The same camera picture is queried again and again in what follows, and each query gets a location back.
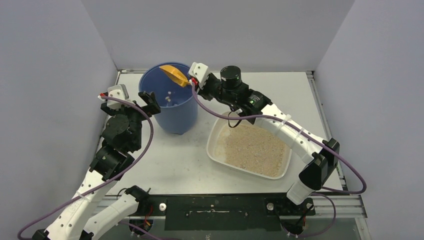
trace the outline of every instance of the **white screw cap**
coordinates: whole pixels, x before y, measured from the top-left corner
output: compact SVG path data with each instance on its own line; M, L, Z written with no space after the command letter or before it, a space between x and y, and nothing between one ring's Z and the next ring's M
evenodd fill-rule
M165 211L167 209L167 205L165 203L161 203L159 204L159 210L161 210L162 212Z

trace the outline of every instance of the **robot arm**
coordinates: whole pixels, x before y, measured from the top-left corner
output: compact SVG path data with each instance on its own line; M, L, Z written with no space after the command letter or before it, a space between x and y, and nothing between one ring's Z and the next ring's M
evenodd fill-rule
M124 85L110 87L102 95L129 102ZM137 103L132 103L141 108L147 117L161 112L153 93L140 92L138 95L147 105L140 107ZM101 134L101 148L73 196L73 199L78 196L81 198L65 207L47 229L36 231L32 236L33 240L98 239L121 219L134 213L139 203L147 198L148 193L133 186L125 191L120 200L90 218L105 194L120 180L118 175L134 162L129 152L133 153L141 148L142 121L146 120L136 109L113 100L102 103L101 109L111 118Z
M338 160L327 150L309 141L300 132L307 133L313 139L323 143L335 152L339 151L339 143L333 138L329 141L313 135L283 113L272 101L261 92L250 89L242 81L241 70L237 66L226 66L220 71L220 79L210 72L203 63L194 62L188 74L196 83L196 92L205 100L216 99L228 105L239 116L266 115L275 116L283 121L257 117L248 121L264 128L288 144L298 154L306 167L299 174L298 180L287 192L287 198L296 205L301 204L312 192L321 189L337 166ZM301 129L300 132L286 123Z

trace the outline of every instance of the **blue bucket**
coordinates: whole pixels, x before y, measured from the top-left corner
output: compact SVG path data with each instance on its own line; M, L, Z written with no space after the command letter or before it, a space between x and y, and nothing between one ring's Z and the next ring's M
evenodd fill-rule
M193 98L191 86L181 87L173 82L159 68L162 65L172 65L188 77L189 66L179 62L164 62L143 74L138 88L140 92L154 92L161 110L154 115L159 126L168 133L182 135L195 125L198 105Z

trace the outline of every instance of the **white tabletop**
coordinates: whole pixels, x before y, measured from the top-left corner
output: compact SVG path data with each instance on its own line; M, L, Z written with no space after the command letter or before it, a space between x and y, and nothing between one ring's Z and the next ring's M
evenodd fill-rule
M138 103L139 81L142 74L121 74L119 84L125 84L129 96ZM325 138L320 114L304 72L245 72L243 82L250 88L266 95L285 114L315 135ZM202 99L207 107L217 113L229 110L217 101ZM240 193L285 193L305 167L293 152L286 174L278 180L240 172L212 161L206 153L209 133L216 118L198 109L195 126L183 135L164 132L151 118L154 126L153 142L131 170L108 194L116 195L122 188L137 185L150 194L240 194ZM141 150L132 154L137 158L149 138L149 125L144 121ZM326 187L342 189L337 171L325 183Z

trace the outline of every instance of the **gray wall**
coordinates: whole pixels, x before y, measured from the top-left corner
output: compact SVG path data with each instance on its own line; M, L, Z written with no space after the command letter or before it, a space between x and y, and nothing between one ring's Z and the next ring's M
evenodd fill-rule
M316 70L373 239L424 239L424 3L356 0ZM347 183L360 183L348 171Z
M314 70L354 0L82 0L119 69Z
M80 0L2 0L0 33L0 238L9 240L78 188L105 119L97 95L117 71Z

